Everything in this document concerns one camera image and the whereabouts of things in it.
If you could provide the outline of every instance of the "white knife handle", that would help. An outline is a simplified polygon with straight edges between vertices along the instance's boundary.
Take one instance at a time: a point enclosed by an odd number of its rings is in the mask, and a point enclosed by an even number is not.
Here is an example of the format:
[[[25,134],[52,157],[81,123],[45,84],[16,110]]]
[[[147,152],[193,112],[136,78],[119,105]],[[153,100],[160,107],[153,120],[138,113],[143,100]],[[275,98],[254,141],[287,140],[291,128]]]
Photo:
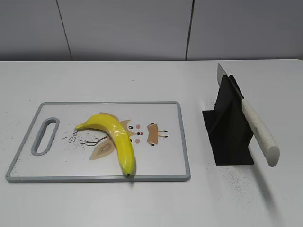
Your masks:
[[[251,107],[245,98],[242,99],[242,111],[261,147],[268,165],[270,167],[274,167],[280,158],[280,149],[276,141],[257,112]]]

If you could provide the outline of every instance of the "white table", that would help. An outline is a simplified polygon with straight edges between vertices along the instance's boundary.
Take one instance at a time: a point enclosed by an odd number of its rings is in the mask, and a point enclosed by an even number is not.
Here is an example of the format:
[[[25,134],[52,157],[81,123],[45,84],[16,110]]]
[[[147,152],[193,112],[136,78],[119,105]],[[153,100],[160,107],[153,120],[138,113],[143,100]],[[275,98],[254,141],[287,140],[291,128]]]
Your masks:
[[[201,110],[216,99],[217,63],[235,76],[277,140],[276,167],[267,165],[254,138],[255,165],[215,165]],[[300,60],[1,62],[0,226],[302,226],[302,97]],[[181,104],[191,171],[187,182],[5,180],[42,102],[167,100]]]

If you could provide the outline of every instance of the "black knife stand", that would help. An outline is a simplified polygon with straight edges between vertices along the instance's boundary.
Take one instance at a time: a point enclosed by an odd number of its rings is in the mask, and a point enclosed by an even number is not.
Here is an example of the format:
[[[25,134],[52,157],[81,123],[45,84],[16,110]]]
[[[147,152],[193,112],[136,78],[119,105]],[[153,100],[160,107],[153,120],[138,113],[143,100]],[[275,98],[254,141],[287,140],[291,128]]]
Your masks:
[[[217,166],[253,165],[253,135],[242,112],[243,96],[233,75],[224,75],[214,110],[202,111]]]

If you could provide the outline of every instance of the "yellow banana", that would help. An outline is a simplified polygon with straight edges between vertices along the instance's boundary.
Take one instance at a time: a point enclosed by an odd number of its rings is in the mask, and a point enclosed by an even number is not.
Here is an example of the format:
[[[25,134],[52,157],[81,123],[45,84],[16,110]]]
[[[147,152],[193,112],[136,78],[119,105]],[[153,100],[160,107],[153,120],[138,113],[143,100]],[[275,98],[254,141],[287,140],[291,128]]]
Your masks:
[[[126,176],[130,176],[135,165],[134,151],[127,132],[117,119],[109,115],[97,114],[90,117],[85,123],[77,125],[75,129],[99,129],[105,131],[115,143],[123,173]]]

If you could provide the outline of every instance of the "white wall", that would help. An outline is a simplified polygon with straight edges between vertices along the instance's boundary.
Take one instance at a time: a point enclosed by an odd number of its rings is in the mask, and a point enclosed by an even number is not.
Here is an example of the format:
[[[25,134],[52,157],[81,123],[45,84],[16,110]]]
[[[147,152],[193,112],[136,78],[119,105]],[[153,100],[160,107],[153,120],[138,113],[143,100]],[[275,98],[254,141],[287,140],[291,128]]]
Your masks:
[[[59,0],[73,60],[185,60],[192,0]]]
[[[195,0],[189,60],[303,57],[303,0]]]
[[[55,0],[0,0],[0,61],[70,59]]]

